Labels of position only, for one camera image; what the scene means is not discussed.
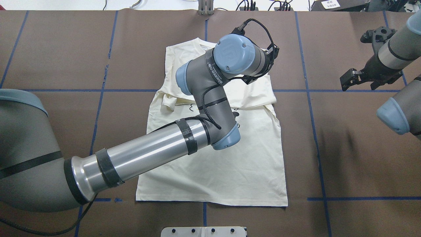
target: white mounting plate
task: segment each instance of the white mounting plate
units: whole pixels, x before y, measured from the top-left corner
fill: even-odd
[[[161,237],[247,237],[247,231],[240,226],[166,227]]]

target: blue tape grid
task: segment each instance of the blue tape grid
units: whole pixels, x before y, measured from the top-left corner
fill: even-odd
[[[16,47],[18,45],[19,39],[21,37],[22,31],[24,29],[28,14],[29,14],[29,11],[26,11],[26,14],[25,14],[24,20],[22,22],[19,34],[18,34],[17,39],[15,41],[15,44],[13,46],[13,50],[12,50],[11,55],[9,57],[9,61],[7,63],[7,66],[6,66],[5,72],[3,74],[2,80],[0,82],[0,88],[2,88],[3,83],[5,81],[5,78],[7,76],[9,66],[11,64],[11,61],[12,61],[14,52],[16,50]],[[115,28],[116,28],[116,24],[117,24],[117,16],[118,16],[118,11],[115,12],[114,25],[113,25],[113,29],[112,29],[112,35],[111,35],[111,39],[110,39],[110,47],[109,47],[109,52],[108,52],[108,58],[109,59],[111,58],[112,45],[113,45],[113,40],[114,40],[114,35],[115,35]],[[385,11],[383,11],[383,16],[384,16],[386,26],[388,27],[389,23],[387,21],[387,16],[386,16]],[[310,117],[311,117],[311,122],[312,122],[312,129],[313,129],[313,137],[314,137],[314,142],[316,143],[316,148],[317,148],[317,159],[319,161],[319,175],[320,175],[320,183],[321,183],[322,196],[323,196],[323,197],[309,197],[309,198],[307,198],[307,201],[310,201],[310,202],[312,202],[312,201],[323,201],[324,206],[325,206],[325,216],[326,216],[326,220],[327,220],[328,233],[329,233],[329,237],[331,237],[332,233],[331,233],[331,228],[330,228],[330,219],[329,219],[327,201],[421,200],[421,197],[326,197],[324,181],[323,181],[322,166],[321,166],[321,162],[320,162],[320,153],[319,153],[319,147],[318,147],[318,141],[317,141],[317,134],[316,134],[316,130],[315,130],[314,116],[313,116],[312,105],[311,105],[310,93],[313,93],[313,92],[339,92],[339,93],[341,93],[343,91],[342,90],[332,90],[332,89],[309,89],[307,72],[306,72],[305,62],[304,62],[304,53],[303,53],[302,42],[301,42],[301,34],[300,34],[299,23],[298,23],[298,15],[297,15],[296,12],[295,12],[295,19],[296,19],[298,42],[299,42],[299,46],[300,46],[301,62],[302,62],[302,67],[303,67],[303,74],[304,74],[306,89],[274,89],[273,91],[274,92],[305,92],[305,93],[307,93],[307,100],[308,100],[308,104],[309,104]],[[208,40],[208,19],[205,20],[205,40]],[[93,132],[93,136],[92,136],[90,154],[93,153],[93,145],[94,145],[95,138],[96,138],[98,118],[99,118],[99,114],[100,114],[100,110],[101,110],[104,92],[156,92],[157,91],[157,89],[105,89],[108,66],[109,65],[106,65],[105,70],[104,70],[104,81],[103,81],[101,89],[23,89],[23,90],[29,91],[29,92],[100,92],[101,95],[100,95],[99,104],[98,104],[98,110],[97,110],[97,115],[96,115],[96,120],[95,120],[94,132]],[[403,75],[403,80],[404,80],[405,85],[407,85],[405,75]],[[399,91],[400,90],[375,90],[375,91],[371,91],[371,90],[347,90],[347,93],[349,93],[349,92],[365,92],[365,93],[369,93],[369,92],[371,92],[371,93],[394,92],[394,93],[396,93],[396,92],[399,92]],[[94,201],[95,202],[111,202],[111,198],[96,198]],[[122,200],[119,199],[119,198],[116,198],[115,202],[122,202]],[[79,216],[82,214],[82,211],[83,211],[83,208],[81,207],[79,209]],[[206,202],[203,202],[203,225],[207,226],[207,203]],[[78,231],[79,231],[79,225],[76,226],[75,237],[78,236]]]

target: black band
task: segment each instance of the black band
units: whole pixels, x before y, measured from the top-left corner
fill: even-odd
[[[210,145],[211,144],[211,136],[209,135],[208,127],[206,126],[206,124],[203,120],[201,120],[200,122],[202,123],[203,129],[205,130],[206,138],[208,139],[208,145]]]
[[[113,188],[123,184],[124,181],[121,180],[117,171],[115,171],[107,150],[105,148],[101,149],[97,151],[95,155],[99,170],[101,171],[104,182],[108,185],[108,187]]]
[[[229,82],[229,79],[222,74],[221,69],[216,65],[215,59],[213,59],[213,50],[206,51],[205,61],[208,65],[208,71],[216,83],[223,86]]]
[[[19,164],[16,165],[12,165],[10,167],[7,167],[5,169],[0,170],[0,179],[8,177],[10,175],[14,175],[17,174],[19,172],[28,170],[30,168],[33,168],[35,166],[38,166],[40,164],[45,164],[47,162],[53,161],[53,160],[57,160],[59,158],[62,158],[63,156],[61,155],[60,151],[56,151],[53,153],[49,153],[43,156],[39,156],[37,158],[33,158],[24,162],[21,162]]]
[[[221,103],[221,102],[224,102],[225,100],[228,100],[228,99],[227,99],[226,97],[224,97],[224,98],[221,98],[221,99],[218,99],[218,100],[212,101],[212,102],[210,102],[210,103],[205,104],[205,107],[207,108],[207,107],[209,107],[209,106],[213,106],[213,105],[219,104],[219,103]],[[198,109],[199,109],[199,110],[202,110],[202,109],[203,109],[203,106],[199,106],[199,107],[198,107]]]
[[[80,192],[79,187],[76,184],[75,175],[73,174],[71,158],[64,160],[64,176],[66,177],[67,186],[69,187],[69,190],[72,193],[75,200],[81,205],[85,205],[86,203],[88,203],[89,201],[86,200],[85,196],[83,196],[83,194]]]
[[[392,48],[390,47],[390,40],[387,42],[387,47],[389,48],[390,53],[395,56],[395,58],[398,58],[400,60],[404,60],[404,61],[414,61],[415,59],[406,59],[406,58],[402,58],[401,56],[395,54],[395,52],[393,52]]]
[[[183,134],[184,140],[186,141],[188,154],[191,155],[197,151],[197,142],[193,137],[192,130],[187,124],[185,119],[179,119],[176,121],[176,124],[180,128],[181,133]]]

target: round blue cap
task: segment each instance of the round blue cap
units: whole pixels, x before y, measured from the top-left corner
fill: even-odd
[[[377,117],[397,134],[409,132],[408,120],[394,98],[389,98],[376,112]]]
[[[254,61],[254,44],[244,36],[229,34],[222,37],[216,44],[213,57],[216,65],[231,74],[241,74]]]
[[[187,74],[187,66],[189,65],[188,61],[183,66],[177,69],[176,71],[176,82],[177,86],[180,87],[181,92],[183,92],[186,95],[192,95],[189,91],[189,88],[187,87],[187,80],[186,80],[186,74]]]
[[[406,21],[406,27],[415,34],[421,35],[421,11],[417,11]]]
[[[238,130],[238,123],[229,131],[222,139],[212,144],[214,150],[222,150],[227,147],[235,145],[241,139],[240,131]]]
[[[16,101],[27,105],[32,105],[44,111],[44,113],[48,116],[48,113],[44,109],[41,100],[31,92],[14,89],[0,89],[0,100]]]

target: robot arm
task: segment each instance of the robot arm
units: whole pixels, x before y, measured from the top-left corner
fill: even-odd
[[[72,209],[105,189],[212,145],[236,144],[240,132],[223,89],[238,74],[251,83],[277,57],[271,40],[263,51],[244,36],[245,21],[218,45],[177,70],[178,86],[192,94],[196,117],[182,118],[145,136],[86,158],[63,159],[40,100],[29,92],[0,89],[0,200],[30,211]]]
[[[361,42],[372,43],[374,55],[361,71],[352,68],[341,76],[343,91],[367,81],[375,90],[402,76],[402,69],[421,56],[421,11],[412,15],[398,32],[380,27],[367,31]],[[382,105],[377,116],[396,133],[411,132],[421,140],[420,76]]]

